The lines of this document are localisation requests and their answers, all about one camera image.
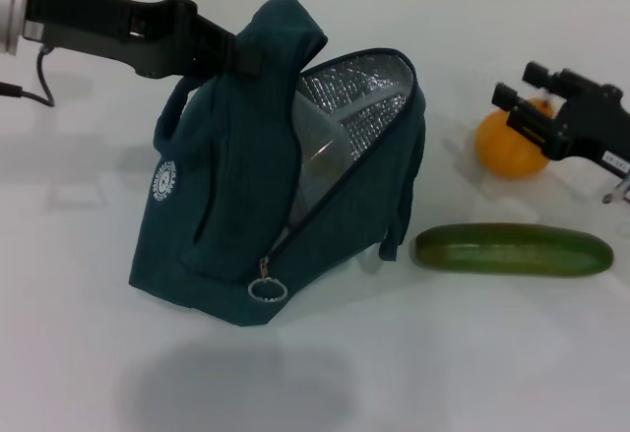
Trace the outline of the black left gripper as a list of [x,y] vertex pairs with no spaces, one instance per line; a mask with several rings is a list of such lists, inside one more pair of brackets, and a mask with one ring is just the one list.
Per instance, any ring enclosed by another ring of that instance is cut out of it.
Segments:
[[151,79],[262,72],[259,50],[238,48],[231,32],[197,15],[188,0],[28,0],[23,38],[114,60]]

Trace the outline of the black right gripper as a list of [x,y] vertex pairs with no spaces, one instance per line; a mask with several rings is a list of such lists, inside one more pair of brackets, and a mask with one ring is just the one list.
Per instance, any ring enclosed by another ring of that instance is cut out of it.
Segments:
[[629,174],[629,112],[621,105],[619,88],[599,85],[569,69],[550,73],[534,61],[526,65],[522,80],[566,101],[553,122],[548,94],[530,101],[498,83],[491,101],[507,113],[508,127],[554,160],[581,157],[616,176]]

